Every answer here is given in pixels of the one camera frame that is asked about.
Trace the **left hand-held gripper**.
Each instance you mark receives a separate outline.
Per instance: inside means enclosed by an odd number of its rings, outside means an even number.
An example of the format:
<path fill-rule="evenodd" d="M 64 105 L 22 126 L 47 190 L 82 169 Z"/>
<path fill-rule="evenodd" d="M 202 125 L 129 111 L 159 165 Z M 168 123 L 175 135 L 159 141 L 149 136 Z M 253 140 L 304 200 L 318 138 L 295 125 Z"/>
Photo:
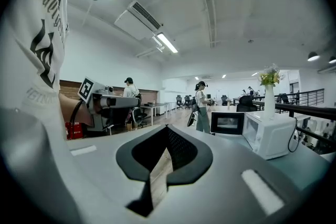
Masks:
<path fill-rule="evenodd" d="M 133 108 L 139 105 L 138 98 L 115 96 L 112 86 L 93 81 L 85 77 L 78 90 L 80 101 L 91 115 L 93 126 L 90 131 L 102 132 L 119 124 L 112 108 Z"/>

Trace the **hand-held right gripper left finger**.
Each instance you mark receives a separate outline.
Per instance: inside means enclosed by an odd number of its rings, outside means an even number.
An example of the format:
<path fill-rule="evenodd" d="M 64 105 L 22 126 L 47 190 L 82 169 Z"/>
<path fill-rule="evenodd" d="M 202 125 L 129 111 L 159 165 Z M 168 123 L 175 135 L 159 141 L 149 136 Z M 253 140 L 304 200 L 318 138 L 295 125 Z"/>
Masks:
<path fill-rule="evenodd" d="M 84 223 L 168 223 L 168 206 L 153 207 L 150 172 L 163 154 L 165 126 L 68 141 L 79 187 L 76 202 Z"/>

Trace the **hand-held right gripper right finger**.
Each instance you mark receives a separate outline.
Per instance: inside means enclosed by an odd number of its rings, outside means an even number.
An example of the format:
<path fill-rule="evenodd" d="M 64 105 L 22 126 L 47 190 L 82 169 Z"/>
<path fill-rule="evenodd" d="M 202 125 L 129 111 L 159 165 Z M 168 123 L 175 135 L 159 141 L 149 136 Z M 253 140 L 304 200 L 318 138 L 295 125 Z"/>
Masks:
<path fill-rule="evenodd" d="M 267 161 L 242 138 L 182 131 L 206 143 L 213 162 L 195 183 L 169 187 L 149 223 L 279 223 L 312 188 L 312 153 L 302 146 Z"/>

